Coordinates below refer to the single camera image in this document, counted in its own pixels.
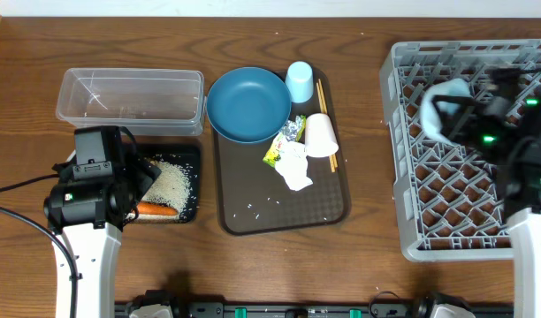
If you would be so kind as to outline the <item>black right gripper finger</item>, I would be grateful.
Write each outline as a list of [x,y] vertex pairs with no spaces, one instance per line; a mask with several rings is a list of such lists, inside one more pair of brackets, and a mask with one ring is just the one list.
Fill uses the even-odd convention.
[[463,107],[483,108],[484,104],[472,97],[456,95],[434,95],[431,102],[440,109],[459,109]]
[[447,144],[482,144],[484,115],[474,110],[441,110],[438,113],[442,141]]

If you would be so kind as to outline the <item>light blue small bowl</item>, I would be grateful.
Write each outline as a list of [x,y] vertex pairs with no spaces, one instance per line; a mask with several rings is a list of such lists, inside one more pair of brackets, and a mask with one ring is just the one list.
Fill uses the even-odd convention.
[[441,133],[443,125],[438,111],[440,110],[453,115],[459,109],[460,105],[451,102],[440,102],[438,105],[435,105],[432,102],[435,95],[471,97],[469,84],[464,79],[452,79],[434,85],[425,91],[419,108],[420,124],[426,137],[430,140],[456,147],[456,143],[453,143]]

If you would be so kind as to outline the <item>orange carrot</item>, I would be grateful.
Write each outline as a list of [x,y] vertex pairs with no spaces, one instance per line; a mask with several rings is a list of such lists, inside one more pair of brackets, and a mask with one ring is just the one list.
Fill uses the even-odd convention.
[[148,203],[141,201],[137,205],[137,210],[140,214],[148,216],[177,216],[178,211],[175,208],[166,207],[162,205],[156,205],[153,203]]

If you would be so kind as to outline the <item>dark blue bowl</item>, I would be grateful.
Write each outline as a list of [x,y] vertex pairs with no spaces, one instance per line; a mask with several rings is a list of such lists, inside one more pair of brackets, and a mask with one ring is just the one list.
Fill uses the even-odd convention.
[[206,111],[224,138],[256,144],[274,137],[292,111],[285,82],[274,72],[241,67],[225,73],[209,90]]

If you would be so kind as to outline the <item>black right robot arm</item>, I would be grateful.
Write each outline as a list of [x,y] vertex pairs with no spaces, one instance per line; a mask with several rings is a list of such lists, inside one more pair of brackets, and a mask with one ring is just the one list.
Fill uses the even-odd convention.
[[541,85],[526,100],[517,125],[507,123],[522,90],[519,68],[491,70],[488,102],[477,101],[463,79],[429,88],[420,106],[431,139],[474,149],[495,165],[514,251],[514,316],[541,317]]

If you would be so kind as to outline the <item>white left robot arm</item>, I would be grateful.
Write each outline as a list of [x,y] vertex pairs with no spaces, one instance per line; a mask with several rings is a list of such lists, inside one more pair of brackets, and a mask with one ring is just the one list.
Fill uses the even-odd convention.
[[137,150],[123,126],[75,131],[75,152],[53,169],[58,182],[44,200],[58,242],[58,317],[112,317],[115,273],[124,227],[138,215],[142,197],[161,171]]

